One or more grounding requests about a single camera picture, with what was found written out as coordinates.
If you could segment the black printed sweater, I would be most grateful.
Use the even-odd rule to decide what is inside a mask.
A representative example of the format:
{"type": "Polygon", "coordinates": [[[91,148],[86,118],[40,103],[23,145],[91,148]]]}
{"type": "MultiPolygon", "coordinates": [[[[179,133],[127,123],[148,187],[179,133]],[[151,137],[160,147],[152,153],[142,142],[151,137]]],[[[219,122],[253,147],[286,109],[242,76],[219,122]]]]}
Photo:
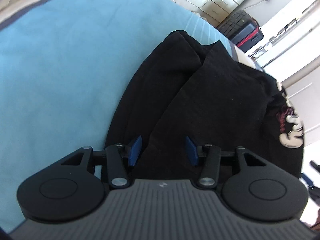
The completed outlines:
{"type": "Polygon", "coordinates": [[[140,65],[111,121],[106,146],[141,138],[135,178],[196,179],[187,138],[224,151],[243,146],[295,177],[303,125],[272,76],[236,62],[221,42],[170,33],[140,65]]]}

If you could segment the blue and white bedsheet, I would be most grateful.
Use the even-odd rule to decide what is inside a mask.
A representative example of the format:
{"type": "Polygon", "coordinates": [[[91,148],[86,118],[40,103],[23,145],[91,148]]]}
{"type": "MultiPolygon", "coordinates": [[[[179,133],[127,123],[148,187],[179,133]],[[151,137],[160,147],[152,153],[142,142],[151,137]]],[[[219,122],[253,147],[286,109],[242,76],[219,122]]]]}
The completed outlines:
{"type": "Polygon", "coordinates": [[[134,73],[175,30],[235,47],[171,0],[45,0],[1,25],[1,228],[23,220],[22,181],[65,154],[103,148],[134,73]]]}

